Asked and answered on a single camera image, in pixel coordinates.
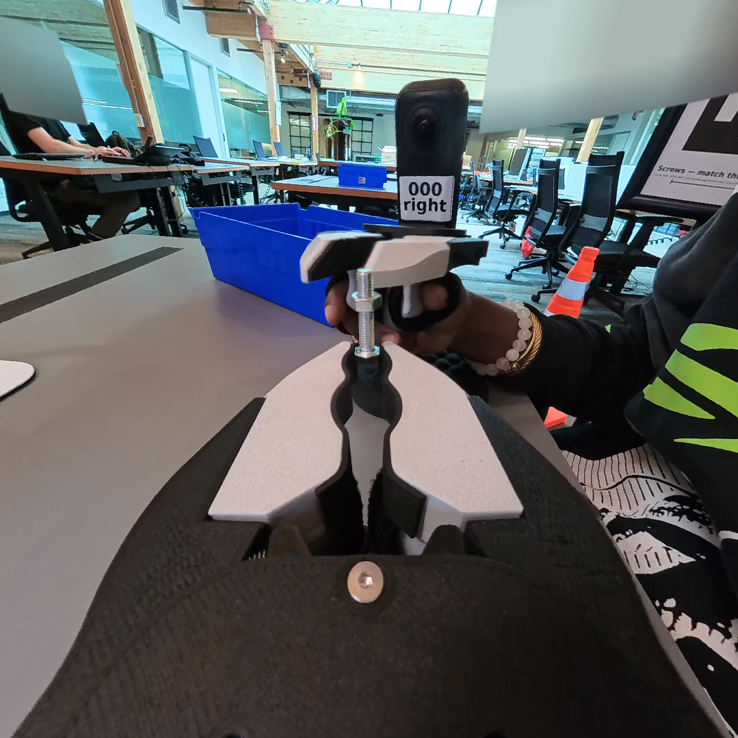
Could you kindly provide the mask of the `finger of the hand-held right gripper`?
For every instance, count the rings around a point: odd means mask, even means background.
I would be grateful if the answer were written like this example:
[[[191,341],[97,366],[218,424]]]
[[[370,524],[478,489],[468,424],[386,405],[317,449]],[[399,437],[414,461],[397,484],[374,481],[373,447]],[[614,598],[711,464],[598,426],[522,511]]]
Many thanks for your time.
[[[479,238],[401,237],[377,241],[364,269],[374,287],[411,286],[433,281],[459,266],[478,265],[487,255],[488,242]]]
[[[334,278],[364,267],[374,245],[384,238],[368,231],[320,233],[300,257],[303,283]]]

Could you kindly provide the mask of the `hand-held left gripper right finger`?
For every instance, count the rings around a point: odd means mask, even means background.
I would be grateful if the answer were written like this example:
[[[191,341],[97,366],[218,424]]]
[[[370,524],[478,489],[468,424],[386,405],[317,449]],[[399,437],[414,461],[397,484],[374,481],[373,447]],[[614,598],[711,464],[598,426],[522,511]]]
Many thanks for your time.
[[[515,520],[523,505],[480,414],[487,408],[446,374],[384,344],[384,507],[411,539],[451,525]]]

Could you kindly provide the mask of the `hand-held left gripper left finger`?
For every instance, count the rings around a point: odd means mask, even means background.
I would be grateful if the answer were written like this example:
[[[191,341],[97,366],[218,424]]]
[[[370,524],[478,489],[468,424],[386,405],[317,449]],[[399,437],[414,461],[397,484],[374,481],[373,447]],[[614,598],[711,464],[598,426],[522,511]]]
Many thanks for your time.
[[[214,520],[327,525],[321,495],[347,471],[351,343],[293,371],[263,399],[209,507]]]

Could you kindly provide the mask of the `thin steel bolt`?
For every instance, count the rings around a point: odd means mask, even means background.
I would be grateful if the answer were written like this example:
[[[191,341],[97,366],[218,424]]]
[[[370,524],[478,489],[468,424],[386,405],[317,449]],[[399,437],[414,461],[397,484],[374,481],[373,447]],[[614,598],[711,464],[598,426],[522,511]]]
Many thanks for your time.
[[[369,269],[356,270],[355,291],[364,296],[374,290],[374,275]],[[358,316],[358,345],[355,356],[364,361],[374,360],[379,356],[380,349],[376,345],[375,312],[357,313]]]

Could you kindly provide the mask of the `blue plastic bin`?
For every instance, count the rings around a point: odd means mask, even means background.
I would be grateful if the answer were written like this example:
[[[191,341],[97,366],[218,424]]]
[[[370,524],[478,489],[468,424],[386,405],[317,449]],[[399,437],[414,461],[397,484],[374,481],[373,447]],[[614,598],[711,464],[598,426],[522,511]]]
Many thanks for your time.
[[[327,324],[328,279],[300,280],[300,258],[324,232],[397,221],[297,203],[189,209],[213,277],[304,317]]]
[[[376,163],[344,161],[337,172],[341,188],[383,189],[387,182],[387,169]]]

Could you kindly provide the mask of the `brown office desk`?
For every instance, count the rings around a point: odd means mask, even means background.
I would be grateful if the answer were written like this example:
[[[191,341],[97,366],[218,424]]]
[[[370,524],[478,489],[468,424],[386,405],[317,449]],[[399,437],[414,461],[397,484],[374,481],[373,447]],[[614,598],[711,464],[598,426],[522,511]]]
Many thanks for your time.
[[[381,188],[343,186],[337,176],[314,174],[290,180],[274,180],[271,188],[280,202],[298,203],[306,209],[311,205],[327,205],[342,211],[397,219],[398,182],[386,181]]]

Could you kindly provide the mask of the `black wrist rest pad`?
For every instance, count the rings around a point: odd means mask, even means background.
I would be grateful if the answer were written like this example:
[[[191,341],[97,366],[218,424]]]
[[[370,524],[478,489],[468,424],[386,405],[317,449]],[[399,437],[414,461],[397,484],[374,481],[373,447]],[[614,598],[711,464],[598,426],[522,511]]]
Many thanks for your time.
[[[437,354],[422,354],[420,358],[456,383],[469,396],[478,396],[490,402],[491,393],[510,396],[495,378],[478,374],[463,357],[447,351]]]

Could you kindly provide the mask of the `green potted plant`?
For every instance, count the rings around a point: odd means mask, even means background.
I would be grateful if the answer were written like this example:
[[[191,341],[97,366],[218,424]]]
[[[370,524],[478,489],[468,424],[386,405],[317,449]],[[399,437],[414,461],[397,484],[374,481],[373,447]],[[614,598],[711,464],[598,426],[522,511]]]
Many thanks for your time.
[[[354,129],[354,121],[347,110],[347,97],[343,95],[339,98],[334,112],[326,117],[323,126],[324,137],[332,140],[337,134],[350,135]]]

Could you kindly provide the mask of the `orange traffic cone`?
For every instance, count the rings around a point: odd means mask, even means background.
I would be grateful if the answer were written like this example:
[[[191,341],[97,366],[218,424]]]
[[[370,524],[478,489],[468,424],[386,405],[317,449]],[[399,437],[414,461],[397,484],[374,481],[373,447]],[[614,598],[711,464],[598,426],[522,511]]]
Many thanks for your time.
[[[579,318],[598,256],[599,249],[591,246],[582,248],[576,263],[545,308],[547,316]]]

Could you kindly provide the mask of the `black office chair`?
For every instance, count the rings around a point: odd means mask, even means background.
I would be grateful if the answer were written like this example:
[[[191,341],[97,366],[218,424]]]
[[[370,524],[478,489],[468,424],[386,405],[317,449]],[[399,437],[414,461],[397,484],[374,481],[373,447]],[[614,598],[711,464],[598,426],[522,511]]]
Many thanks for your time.
[[[537,208],[523,240],[543,249],[544,255],[520,262],[505,275],[510,281],[513,273],[540,266],[549,281],[533,296],[534,302],[540,301],[542,294],[554,293],[554,277],[571,270],[571,266],[561,261],[570,250],[578,257],[584,247],[597,248],[604,242],[615,215],[623,157],[624,153],[619,151],[589,158],[581,204],[563,225],[554,224],[557,202],[545,203],[543,195],[537,196]]]

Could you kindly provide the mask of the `black and white printed trousers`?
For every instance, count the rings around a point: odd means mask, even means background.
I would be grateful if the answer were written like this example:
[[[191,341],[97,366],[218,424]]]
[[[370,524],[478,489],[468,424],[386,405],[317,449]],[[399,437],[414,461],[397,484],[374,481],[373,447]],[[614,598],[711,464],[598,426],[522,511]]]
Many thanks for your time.
[[[563,455],[701,686],[736,733],[736,595],[695,490],[648,445],[599,460],[570,451]]]

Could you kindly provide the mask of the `long office desk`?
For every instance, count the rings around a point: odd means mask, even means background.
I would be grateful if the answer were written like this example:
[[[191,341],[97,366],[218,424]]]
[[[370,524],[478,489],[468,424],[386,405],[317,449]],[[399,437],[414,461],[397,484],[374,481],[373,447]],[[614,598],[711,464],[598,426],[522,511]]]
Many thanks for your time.
[[[198,176],[204,185],[229,184],[241,176],[251,175],[248,164],[210,162],[201,167],[187,164],[147,167],[99,160],[24,160],[13,156],[1,157],[3,179],[20,182],[40,217],[53,251],[72,247],[59,215],[54,211],[42,183],[53,178],[68,180],[88,177],[97,192],[119,194],[128,191],[152,191],[154,223],[161,236],[181,238],[183,233],[173,201],[173,188],[183,187],[186,176]]]

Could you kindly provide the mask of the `black hoodie with green print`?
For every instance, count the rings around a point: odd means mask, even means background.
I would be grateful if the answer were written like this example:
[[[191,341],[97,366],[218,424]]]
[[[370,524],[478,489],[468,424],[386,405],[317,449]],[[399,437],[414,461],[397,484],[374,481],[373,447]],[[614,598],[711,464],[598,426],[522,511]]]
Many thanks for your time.
[[[737,539],[736,256],[629,408],[641,435],[689,479],[720,544]]]

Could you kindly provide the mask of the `black framed instruction sign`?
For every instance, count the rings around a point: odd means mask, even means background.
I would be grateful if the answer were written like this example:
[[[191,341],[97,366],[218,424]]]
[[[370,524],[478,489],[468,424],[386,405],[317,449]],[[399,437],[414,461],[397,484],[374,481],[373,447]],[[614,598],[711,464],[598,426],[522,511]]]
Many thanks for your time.
[[[737,93],[666,108],[619,206],[703,223],[737,189]]]

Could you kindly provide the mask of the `sign board on white stand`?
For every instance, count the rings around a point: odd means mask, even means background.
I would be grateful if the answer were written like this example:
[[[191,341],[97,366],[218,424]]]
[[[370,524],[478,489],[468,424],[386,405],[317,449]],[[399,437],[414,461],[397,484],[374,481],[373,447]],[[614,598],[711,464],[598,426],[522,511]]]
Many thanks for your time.
[[[1,399],[24,387],[35,377],[35,368],[27,362],[2,359]]]

